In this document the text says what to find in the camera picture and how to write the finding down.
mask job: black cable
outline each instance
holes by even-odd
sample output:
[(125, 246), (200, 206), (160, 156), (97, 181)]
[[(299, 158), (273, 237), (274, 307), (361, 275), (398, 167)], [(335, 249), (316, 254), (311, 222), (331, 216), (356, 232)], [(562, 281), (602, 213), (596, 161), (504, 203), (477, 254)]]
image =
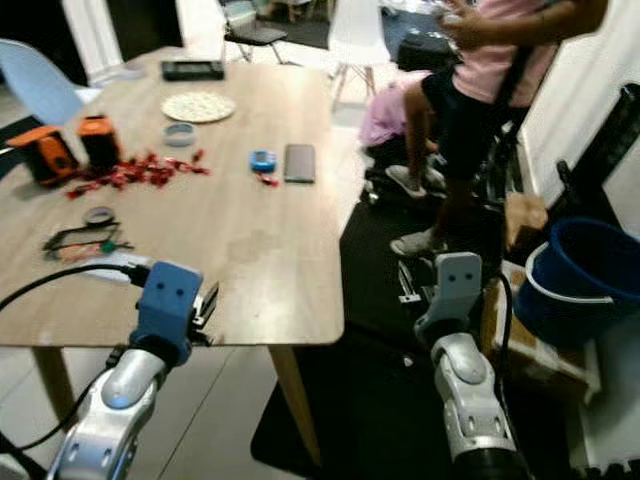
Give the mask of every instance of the black cable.
[(0, 454), (8, 454), (27, 472), (31, 480), (44, 480), (47, 471), (29, 456), (19, 451), (11, 441), (0, 432)]
[[(499, 278), (502, 282), (502, 286), (504, 287), (506, 306), (504, 317), (504, 331), (502, 333), (502, 345), (500, 346), (500, 351), (498, 352), (498, 361), (496, 365), (496, 385), (498, 387), (498, 397), (500, 399), (500, 403), (502, 404), (502, 410), (504, 411), (504, 416), (507, 420), (507, 424), (509, 425), (509, 430), (511, 430), (513, 443), (515, 444), (518, 451), (520, 451), (520, 441), (518, 440), (518, 435), (511, 419), (509, 405), (507, 404), (507, 397), (504, 392), (504, 377), (506, 376), (507, 363), (509, 360), (509, 338), (511, 337), (511, 323), (513, 321), (513, 294), (511, 292), (511, 284), (509, 283), (509, 279), (507, 278), (507, 276), (504, 273), (500, 272)], [(531, 472), (529, 463), (527, 462), (525, 456), (520, 455), (520, 457), (529, 478), (535, 478)]]
[(19, 288), (18, 290), (13, 292), (11, 295), (9, 295), (4, 300), (2, 300), (2, 302), (0, 302), (0, 312), (7, 305), (9, 305), (14, 300), (17, 300), (25, 293), (28, 293), (34, 288), (38, 288), (44, 285), (45, 283), (53, 282), (58, 278), (66, 277), (68, 275), (74, 275), (76, 273), (88, 272), (90, 270), (115, 270), (117, 272), (122, 272), (125, 275), (129, 275), (129, 273), (133, 268), (134, 267), (128, 267), (125, 265), (109, 265), (106, 263), (105, 264), (96, 263), (94, 265), (84, 265), (82, 267), (74, 267), (74, 268), (68, 268), (66, 270), (61, 270), (59, 272), (52, 273), (51, 275), (47, 275), (46, 277), (39, 278), (38, 280), (31, 282), (28, 285), (25, 285), (24, 287)]
[[(142, 266), (142, 265), (127, 266), (127, 265), (110, 265), (110, 264), (106, 264), (106, 263), (105, 264), (96, 263), (96, 264), (93, 264), (93, 265), (84, 265), (82, 267), (68, 268), (66, 270), (61, 270), (59, 272), (52, 273), (51, 275), (47, 275), (46, 277), (42, 277), (42, 278), (40, 278), (38, 280), (35, 280), (35, 281), (29, 283), (28, 285), (25, 285), (22, 288), (19, 288), (18, 290), (16, 290), (15, 292), (13, 292), (11, 295), (7, 296), (6, 298), (4, 298), (0, 302), (0, 312), (7, 305), (12, 303), (14, 300), (17, 300), (18, 298), (20, 298), (25, 293), (28, 293), (31, 290), (34, 290), (35, 288), (38, 288), (38, 287), (44, 285), (45, 283), (49, 283), (49, 282), (52, 282), (54, 280), (57, 280), (59, 278), (66, 277), (66, 276), (69, 276), (69, 275), (74, 275), (76, 273), (88, 272), (88, 271), (91, 271), (91, 270), (113, 270), (113, 271), (116, 271), (116, 272), (124, 273), (125, 275), (127, 275), (131, 279), (131, 283), (134, 284), (134, 285), (137, 285), (137, 286), (144, 286), (144, 284), (145, 284), (145, 282), (147, 280), (147, 277), (149, 275), (149, 268), (147, 268), (145, 266)], [(56, 425), (47, 434), (43, 435), (39, 439), (37, 439), (37, 440), (35, 440), (35, 441), (31, 442), (31, 443), (28, 443), (27, 445), (23, 445), (22, 447), (14, 447), (12, 450), (14, 452), (24, 452), (25, 450), (30, 450), (30, 449), (32, 449), (34, 447), (37, 447), (38, 445), (41, 445), (42, 443), (44, 443), (47, 440), (49, 440), (56, 433), (58, 433), (62, 428), (64, 428), (67, 424), (69, 424), (69, 422), (73, 419), (73, 417), (75, 416), (76, 412), (78, 411), (78, 408), (80, 408), (80, 405), (82, 404), (83, 400), (85, 399), (85, 397), (89, 393), (89, 389), (91, 388), (93, 383), (107, 369), (102, 370), (98, 375), (95, 376), (95, 378), (93, 378), (93, 380), (91, 380), (89, 385), (87, 385), (87, 387), (82, 391), (82, 393), (80, 394), (80, 396), (78, 397), (76, 402), (73, 404), (73, 406), (71, 407), (71, 410), (69, 411), (69, 413), (67, 413), (67, 415), (64, 417), (64, 419), (62, 419), (62, 421), (60, 423), (58, 423), (58, 425)]]
[(53, 427), (51, 430), (49, 430), (48, 433), (46, 433), (42, 437), (38, 438), (37, 440), (34, 440), (31, 443), (27, 443), (26, 445), (23, 445), (22, 447), (16, 447), (15, 450), (18, 451), (18, 452), (24, 452), (26, 450), (31, 450), (32, 448), (35, 448), (38, 445), (41, 445), (44, 442), (46, 442), (47, 440), (49, 440), (56, 433), (58, 433), (60, 430), (62, 430), (64, 427), (66, 427), (69, 423), (71, 423), (71, 421), (73, 420), (73, 417), (78, 412), (78, 409), (80, 408), (80, 405), (82, 405), (82, 402), (84, 401), (84, 399), (86, 398), (87, 394), (89, 393), (89, 390), (91, 390), (91, 387), (93, 386), (93, 384), (96, 382), (96, 380), (98, 380), (100, 375), (102, 375), (106, 371), (107, 371), (107, 369), (104, 369), (98, 375), (93, 377), (93, 379), (89, 382), (89, 384), (82, 391), (82, 393), (80, 394), (78, 399), (75, 401), (75, 403), (73, 404), (73, 406), (69, 410), (69, 413), (67, 413), (67, 415), (60, 421), (60, 423), (58, 423), (58, 425)]
[(506, 298), (504, 332), (502, 334), (502, 346), (498, 352), (498, 365), (496, 368), (496, 380), (501, 381), (507, 367), (507, 359), (509, 356), (509, 337), (511, 337), (511, 322), (513, 319), (513, 295), (511, 293), (511, 284), (509, 279), (502, 272), (499, 274), (500, 281), (504, 287), (504, 295)]

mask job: blue bucket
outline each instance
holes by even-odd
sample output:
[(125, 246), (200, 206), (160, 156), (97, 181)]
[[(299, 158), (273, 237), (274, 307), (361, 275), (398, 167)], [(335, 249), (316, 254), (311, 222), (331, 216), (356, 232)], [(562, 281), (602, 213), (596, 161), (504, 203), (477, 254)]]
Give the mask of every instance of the blue bucket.
[(527, 259), (514, 313), (537, 337), (578, 347), (640, 308), (640, 243), (589, 219), (558, 222)]

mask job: black shorts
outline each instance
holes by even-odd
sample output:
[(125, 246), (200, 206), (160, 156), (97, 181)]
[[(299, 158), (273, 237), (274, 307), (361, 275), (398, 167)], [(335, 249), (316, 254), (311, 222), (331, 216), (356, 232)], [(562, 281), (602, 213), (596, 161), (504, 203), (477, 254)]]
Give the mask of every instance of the black shorts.
[[(447, 178), (471, 180), (486, 159), (494, 135), (493, 105), (467, 97), (453, 86), (453, 69), (434, 73), (422, 81), (422, 91), (435, 110), (434, 139), (446, 160)], [(507, 115), (524, 118), (526, 108), (511, 108)]]

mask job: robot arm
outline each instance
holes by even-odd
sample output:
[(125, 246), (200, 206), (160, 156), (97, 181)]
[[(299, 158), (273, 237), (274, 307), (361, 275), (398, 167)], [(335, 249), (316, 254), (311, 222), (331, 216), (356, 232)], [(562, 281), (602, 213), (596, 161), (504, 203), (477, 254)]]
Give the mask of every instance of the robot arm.
[(48, 480), (126, 478), (158, 390), (169, 371), (188, 360), (196, 330), (215, 308), (217, 284), (198, 304), (201, 284), (198, 272), (154, 264), (137, 304), (138, 326), (130, 336), (130, 349), (91, 386)]
[[(456, 478), (526, 480), (526, 466), (494, 393), (493, 368), (465, 333), (481, 293), (481, 267), (473, 253), (438, 256), (437, 285), (414, 332), (431, 352)], [(406, 266), (400, 265), (399, 274), (405, 292), (401, 302), (417, 300)]]

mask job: hand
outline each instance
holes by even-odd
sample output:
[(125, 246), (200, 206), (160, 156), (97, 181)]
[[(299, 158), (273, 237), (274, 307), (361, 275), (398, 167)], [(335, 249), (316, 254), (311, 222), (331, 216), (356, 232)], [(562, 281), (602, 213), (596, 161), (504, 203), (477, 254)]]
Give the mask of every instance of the hand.
[(445, 15), (440, 19), (440, 27), (451, 37), (461, 50), (476, 50), (492, 43), (494, 23), (478, 14), (475, 8), (464, 0), (447, 0), (453, 13), (460, 17), (452, 19)]

